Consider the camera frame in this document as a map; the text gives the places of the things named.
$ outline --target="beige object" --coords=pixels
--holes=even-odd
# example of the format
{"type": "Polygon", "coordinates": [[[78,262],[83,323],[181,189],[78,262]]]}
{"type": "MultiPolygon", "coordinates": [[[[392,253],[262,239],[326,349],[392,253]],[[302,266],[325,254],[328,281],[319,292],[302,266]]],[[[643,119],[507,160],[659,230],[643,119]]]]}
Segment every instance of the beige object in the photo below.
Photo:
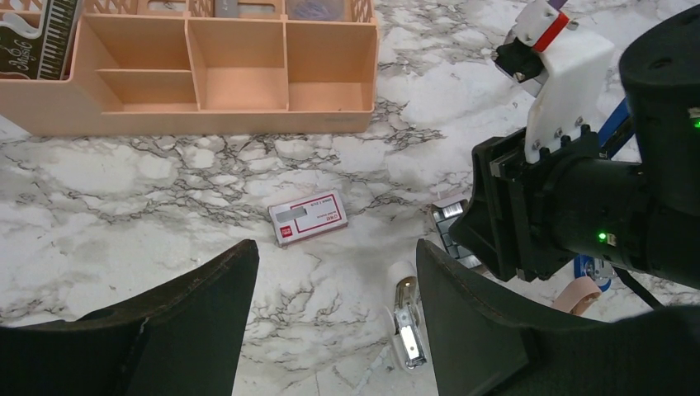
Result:
{"type": "Polygon", "coordinates": [[[600,296],[598,285],[588,276],[581,276],[569,283],[551,304],[553,309],[574,315],[583,315],[600,296]]]}
{"type": "MultiPolygon", "coordinates": [[[[371,0],[346,0],[341,22],[290,21],[282,0],[240,2],[273,13],[212,18],[212,1],[184,0],[177,12],[86,0],[69,77],[0,77],[0,115],[44,136],[367,129],[378,51],[371,0]]],[[[20,2],[36,26],[38,2],[20,2]]],[[[6,10],[0,0],[0,17],[6,10]]]]}

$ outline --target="metal clip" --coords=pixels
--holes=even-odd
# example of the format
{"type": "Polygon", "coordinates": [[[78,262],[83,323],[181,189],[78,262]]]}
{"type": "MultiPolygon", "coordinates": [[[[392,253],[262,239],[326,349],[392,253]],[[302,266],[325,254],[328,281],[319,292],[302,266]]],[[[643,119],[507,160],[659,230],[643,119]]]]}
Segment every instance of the metal clip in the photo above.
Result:
{"type": "Polygon", "coordinates": [[[445,248],[445,252],[467,268],[474,268],[481,264],[479,259],[477,259],[474,253],[469,249],[454,243],[449,234],[452,223],[464,213],[466,203],[466,197],[463,194],[459,194],[433,202],[433,204],[430,205],[430,211],[433,214],[435,226],[437,232],[440,234],[442,247],[445,248]]]}
{"type": "Polygon", "coordinates": [[[418,280],[415,276],[404,278],[396,285],[394,302],[394,325],[396,335],[406,352],[406,368],[412,370],[426,363],[425,350],[420,337],[418,312],[418,280]]]}
{"type": "Polygon", "coordinates": [[[605,262],[599,258],[594,258],[586,262],[584,266],[585,274],[590,276],[596,284],[605,284],[608,280],[615,276],[613,266],[609,262],[605,262]]]}

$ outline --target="white marble surface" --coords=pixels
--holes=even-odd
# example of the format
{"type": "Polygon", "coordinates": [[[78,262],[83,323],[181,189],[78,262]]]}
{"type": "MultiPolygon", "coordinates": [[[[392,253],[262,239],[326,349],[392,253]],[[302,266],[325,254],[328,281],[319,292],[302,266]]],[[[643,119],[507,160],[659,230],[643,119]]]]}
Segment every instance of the white marble surface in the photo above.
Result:
{"type": "MultiPolygon", "coordinates": [[[[572,0],[565,10],[615,42],[616,63],[640,33],[697,2],[572,0]]],[[[260,271],[234,394],[436,394],[430,370],[409,376],[390,360],[378,320],[385,271],[412,259],[418,238],[435,239],[428,203],[471,191],[473,145],[524,125],[532,98],[489,59],[524,4],[377,2],[381,73],[365,134],[37,139],[3,121],[0,324],[79,318],[253,238],[260,271]],[[330,188],[350,226],[276,247],[267,206],[330,188]]],[[[622,98],[616,70],[594,128],[622,98]]],[[[566,267],[508,286],[548,304],[570,278],[566,267]]],[[[700,301],[640,279],[664,303],[700,301]]],[[[646,310],[616,282],[586,316],[646,310]]]]}

